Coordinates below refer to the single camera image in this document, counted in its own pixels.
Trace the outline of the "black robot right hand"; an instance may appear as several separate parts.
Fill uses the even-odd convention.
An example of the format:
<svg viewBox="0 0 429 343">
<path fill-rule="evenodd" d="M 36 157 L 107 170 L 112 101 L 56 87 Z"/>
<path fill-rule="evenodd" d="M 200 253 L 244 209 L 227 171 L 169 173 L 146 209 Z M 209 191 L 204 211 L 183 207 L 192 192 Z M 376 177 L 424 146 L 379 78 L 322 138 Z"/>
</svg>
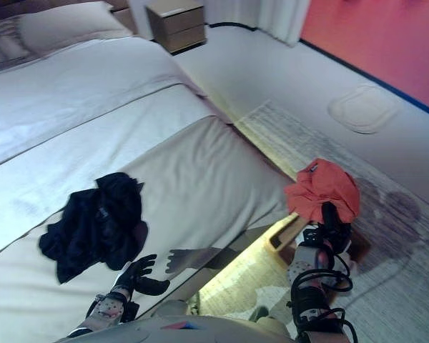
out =
<svg viewBox="0 0 429 343">
<path fill-rule="evenodd" d="M 352 232 L 351 224 L 342 222 L 337 207 L 331 202 L 324 202 L 322 211 L 322 232 L 337 254 L 348 246 Z"/>
</svg>

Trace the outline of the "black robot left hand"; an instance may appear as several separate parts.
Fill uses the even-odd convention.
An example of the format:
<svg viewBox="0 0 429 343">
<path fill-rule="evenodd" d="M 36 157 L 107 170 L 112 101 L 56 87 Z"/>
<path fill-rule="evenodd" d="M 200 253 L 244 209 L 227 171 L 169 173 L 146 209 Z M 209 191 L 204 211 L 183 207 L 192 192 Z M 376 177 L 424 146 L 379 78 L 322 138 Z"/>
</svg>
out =
<svg viewBox="0 0 429 343">
<path fill-rule="evenodd" d="M 150 254 L 132 262 L 116 279 L 112 291 L 124 290 L 129 299 L 133 292 L 148 296 L 159 296 L 164 294 L 170 281 L 159 281 L 148 277 L 152 273 L 152 267 L 155 264 L 157 255 Z"/>
</svg>

